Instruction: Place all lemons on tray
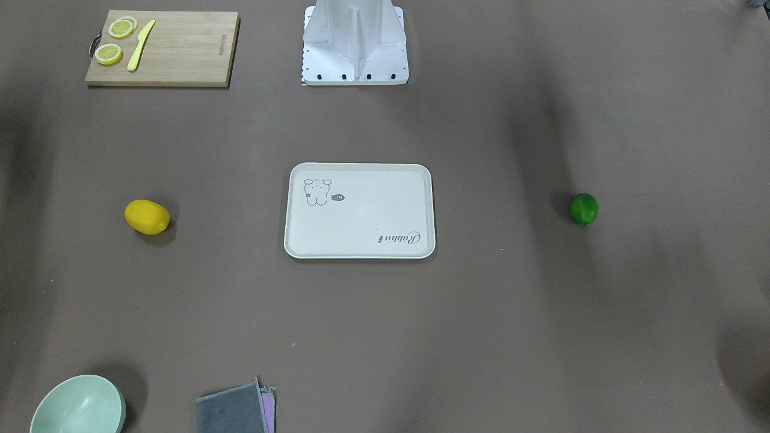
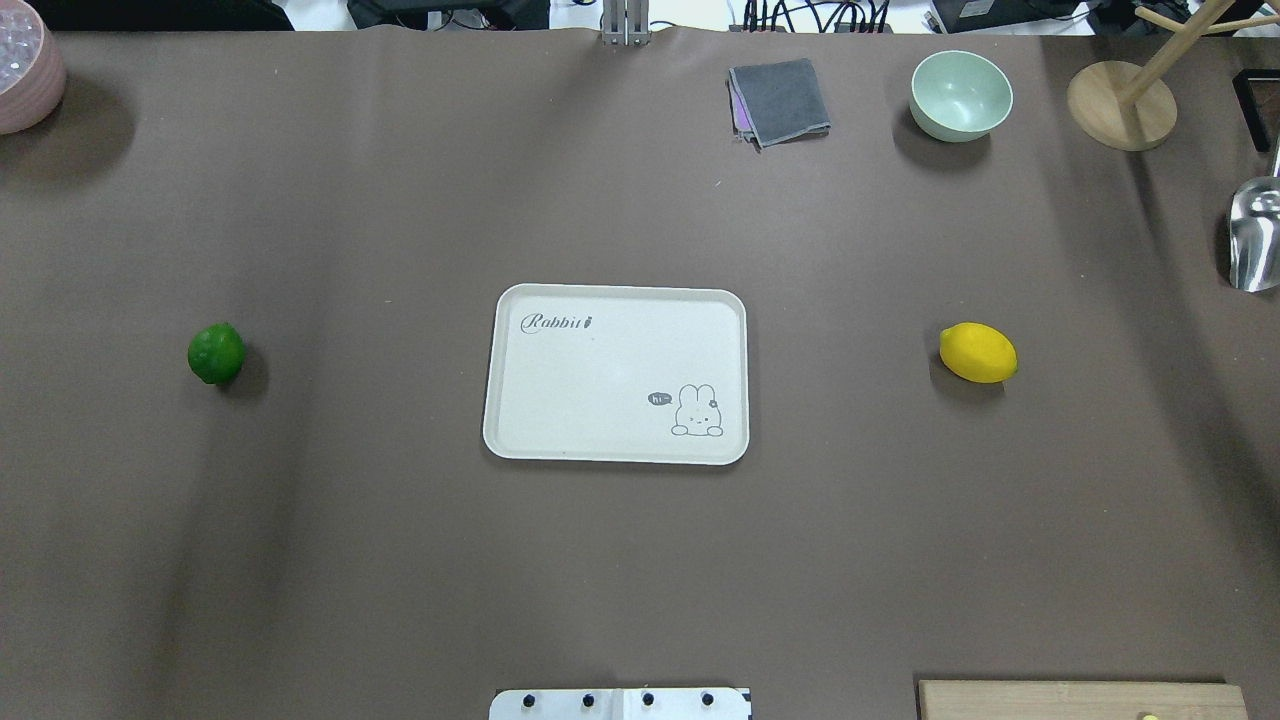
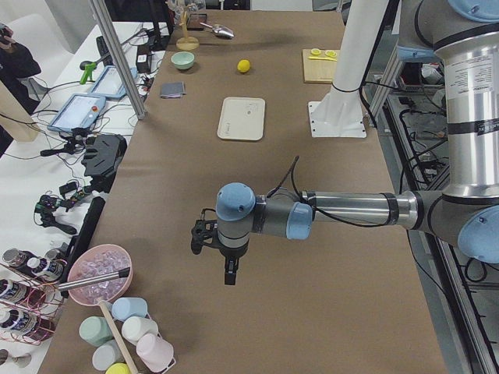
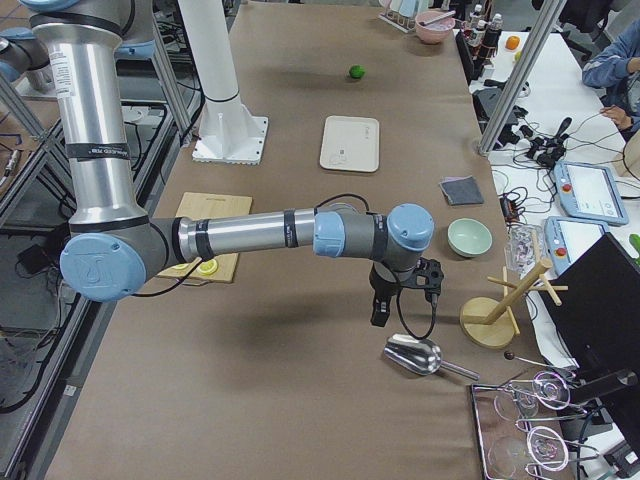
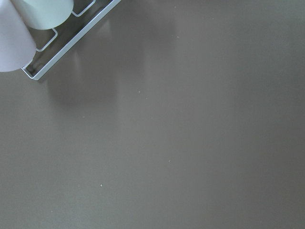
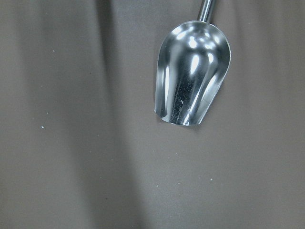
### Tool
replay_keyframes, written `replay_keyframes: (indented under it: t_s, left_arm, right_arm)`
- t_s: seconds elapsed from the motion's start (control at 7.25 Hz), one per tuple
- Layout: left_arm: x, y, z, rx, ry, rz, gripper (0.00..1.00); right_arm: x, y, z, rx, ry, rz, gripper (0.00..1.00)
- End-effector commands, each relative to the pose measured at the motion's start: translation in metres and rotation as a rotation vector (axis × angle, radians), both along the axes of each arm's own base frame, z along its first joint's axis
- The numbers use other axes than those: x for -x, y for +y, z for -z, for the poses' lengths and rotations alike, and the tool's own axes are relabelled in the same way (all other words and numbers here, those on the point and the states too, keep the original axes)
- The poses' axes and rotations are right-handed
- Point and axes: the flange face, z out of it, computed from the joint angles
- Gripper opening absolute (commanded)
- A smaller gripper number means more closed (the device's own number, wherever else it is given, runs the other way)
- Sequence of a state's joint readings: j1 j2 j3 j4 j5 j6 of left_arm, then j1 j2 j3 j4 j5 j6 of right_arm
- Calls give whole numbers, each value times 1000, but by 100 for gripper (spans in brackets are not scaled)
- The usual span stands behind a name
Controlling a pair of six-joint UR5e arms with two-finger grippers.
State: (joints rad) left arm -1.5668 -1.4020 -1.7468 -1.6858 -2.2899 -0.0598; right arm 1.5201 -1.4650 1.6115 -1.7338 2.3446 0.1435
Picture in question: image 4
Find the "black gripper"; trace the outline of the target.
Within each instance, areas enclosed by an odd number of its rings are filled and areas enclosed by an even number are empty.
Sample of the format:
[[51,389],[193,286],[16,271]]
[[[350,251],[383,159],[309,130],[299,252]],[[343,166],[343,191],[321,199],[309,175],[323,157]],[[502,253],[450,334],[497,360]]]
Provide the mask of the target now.
[[413,269],[390,270],[383,263],[374,262],[369,274],[369,283],[374,290],[370,323],[385,327],[390,314],[393,296],[402,290],[402,282],[413,273]]

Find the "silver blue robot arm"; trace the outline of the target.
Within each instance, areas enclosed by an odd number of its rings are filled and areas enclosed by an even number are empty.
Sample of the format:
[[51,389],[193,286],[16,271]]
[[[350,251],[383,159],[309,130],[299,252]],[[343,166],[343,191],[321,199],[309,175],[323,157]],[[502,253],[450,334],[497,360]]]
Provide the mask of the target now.
[[436,301],[443,274],[423,256],[434,222],[415,204],[382,215],[359,212],[337,196],[311,209],[151,218],[133,190],[116,73],[116,59],[126,48],[140,57],[152,54],[151,4],[31,1],[28,9],[31,28],[48,50],[73,180],[76,211],[60,269],[74,290],[110,302],[139,294],[149,279],[177,264],[308,245],[319,256],[372,261],[375,326],[386,324],[406,288]]

